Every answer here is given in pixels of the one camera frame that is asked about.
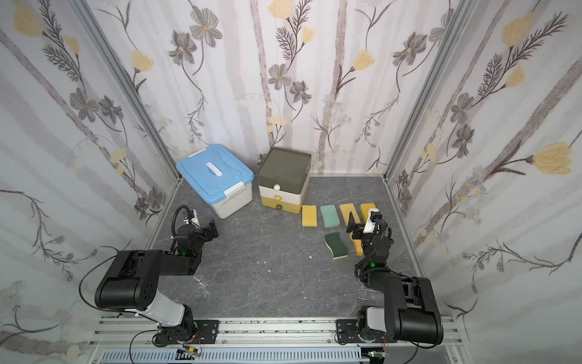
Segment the green three-drawer cabinet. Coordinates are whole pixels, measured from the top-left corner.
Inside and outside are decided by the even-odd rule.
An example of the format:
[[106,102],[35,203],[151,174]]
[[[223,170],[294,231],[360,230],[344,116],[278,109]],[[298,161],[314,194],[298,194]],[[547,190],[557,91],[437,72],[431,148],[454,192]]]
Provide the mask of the green three-drawer cabinet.
[[299,214],[309,190],[312,155],[274,147],[256,175],[262,205]]

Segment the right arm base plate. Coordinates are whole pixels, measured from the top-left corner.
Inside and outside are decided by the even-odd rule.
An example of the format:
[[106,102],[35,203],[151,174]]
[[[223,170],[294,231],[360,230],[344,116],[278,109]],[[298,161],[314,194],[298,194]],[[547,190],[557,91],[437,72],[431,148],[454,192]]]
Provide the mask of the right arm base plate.
[[385,332],[370,329],[362,320],[355,318],[338,319],[335,321],[338,344],[392,344]]

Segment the yellow green-backed sponge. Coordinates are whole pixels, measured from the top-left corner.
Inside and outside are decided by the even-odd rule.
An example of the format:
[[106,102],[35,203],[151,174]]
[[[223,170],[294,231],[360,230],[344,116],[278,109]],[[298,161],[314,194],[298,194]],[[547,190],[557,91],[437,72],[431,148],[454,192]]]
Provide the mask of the yellow green-backed sponge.
[[303,205],[302,226],[305,228],[316,228],[318,226],[317,206]]

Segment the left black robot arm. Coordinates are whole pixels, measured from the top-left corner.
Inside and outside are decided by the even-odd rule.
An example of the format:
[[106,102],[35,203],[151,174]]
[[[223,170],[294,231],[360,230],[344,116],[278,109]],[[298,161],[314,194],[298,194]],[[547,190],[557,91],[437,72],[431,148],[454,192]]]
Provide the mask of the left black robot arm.
[[202,337],[192,309],[162,294],[162,276],[194,276],[202,262],[203,247],[219,236],[214,220],[206,227],[194,222],[173,231],[173,245],[164,250],[121,250],[95,290],[93,302],[104,312],[132,312],[157,324],[153,343],[191,344]]

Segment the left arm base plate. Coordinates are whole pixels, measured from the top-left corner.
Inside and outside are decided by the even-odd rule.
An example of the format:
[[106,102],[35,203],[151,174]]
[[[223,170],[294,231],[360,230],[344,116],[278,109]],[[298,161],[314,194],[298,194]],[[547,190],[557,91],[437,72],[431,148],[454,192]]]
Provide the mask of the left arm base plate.
[[152,342],[156,347],[168,345],[198,345],[214,344],[218,334],[218,320],[201,320],[186,322],[174,327],[161,327],[153,336]]

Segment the light green sponge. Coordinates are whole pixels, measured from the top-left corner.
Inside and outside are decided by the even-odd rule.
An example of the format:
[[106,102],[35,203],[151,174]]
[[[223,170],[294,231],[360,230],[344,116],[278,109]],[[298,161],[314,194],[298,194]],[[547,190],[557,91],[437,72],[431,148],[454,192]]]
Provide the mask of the light green sponge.
[[339,227],[340,219],[337,214],[335,205],[325,205],[320,207],[321,217],[323,219],[324,227],[335,228]]

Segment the orange sponge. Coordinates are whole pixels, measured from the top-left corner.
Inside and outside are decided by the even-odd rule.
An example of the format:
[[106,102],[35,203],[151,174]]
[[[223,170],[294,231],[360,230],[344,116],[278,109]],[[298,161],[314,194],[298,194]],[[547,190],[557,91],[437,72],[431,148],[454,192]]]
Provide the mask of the orange sponge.
[[350,235],[350,240],[353,243],[353,247],[354,247],[354,249],[356,251],[356,256],[357,257],[364,256],[363,249],[362,249],[362,241],[360,239],[355,239],[353,237],[353,234]]

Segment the bright yellow sponge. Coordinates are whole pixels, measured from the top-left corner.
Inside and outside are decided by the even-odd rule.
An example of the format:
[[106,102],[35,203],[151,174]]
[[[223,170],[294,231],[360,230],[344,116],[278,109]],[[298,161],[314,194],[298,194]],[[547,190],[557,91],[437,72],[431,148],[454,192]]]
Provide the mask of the bright yellow sponge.
[[376,208],[377,208],[377,206],[374,203],[362,203],[360,205],[360,211],[362,214],[363,221],[367,221],[370,210],[376,209]]

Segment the dark green scouring sponge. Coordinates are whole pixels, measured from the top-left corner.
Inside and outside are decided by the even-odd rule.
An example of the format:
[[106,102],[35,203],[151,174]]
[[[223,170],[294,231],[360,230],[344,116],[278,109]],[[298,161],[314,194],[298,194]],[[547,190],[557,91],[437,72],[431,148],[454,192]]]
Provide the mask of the dark green scouring sponge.
[[343,242],[340,233],[334,232],[326,234],[324,238],[326,247],[330,250],[333,260],[346,258],[349,254],[348,249]]

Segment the pale yellow sponge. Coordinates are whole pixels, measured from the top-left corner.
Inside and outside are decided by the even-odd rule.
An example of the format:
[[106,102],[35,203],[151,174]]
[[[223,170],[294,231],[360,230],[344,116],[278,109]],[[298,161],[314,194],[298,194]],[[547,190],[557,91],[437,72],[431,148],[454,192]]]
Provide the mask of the pale yellow sponge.
[[353,220],[356,224],[361,223],[361,219],[359,218],[359,214],[356,211],[356,207],[353,203],[346,203],[339,205],[339,210],[341,211],[344,224],[346,226],[349,225],[350,217],[353,217]]

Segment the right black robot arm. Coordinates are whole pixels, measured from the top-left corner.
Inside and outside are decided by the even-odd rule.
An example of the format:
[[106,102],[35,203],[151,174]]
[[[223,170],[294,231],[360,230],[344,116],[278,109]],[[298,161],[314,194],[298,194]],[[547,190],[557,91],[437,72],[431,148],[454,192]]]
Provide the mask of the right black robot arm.
[[363,306],[354,338],[366,343],[406,341],[423,349],[442,344],[443,322],[430,280],[398,273],[387,265],[394,244],[392,230],[378,209],[370,209],[365,223],[350,214],[346,232],[361,241],[363,258],[354,276],[383,294],[383,306]]

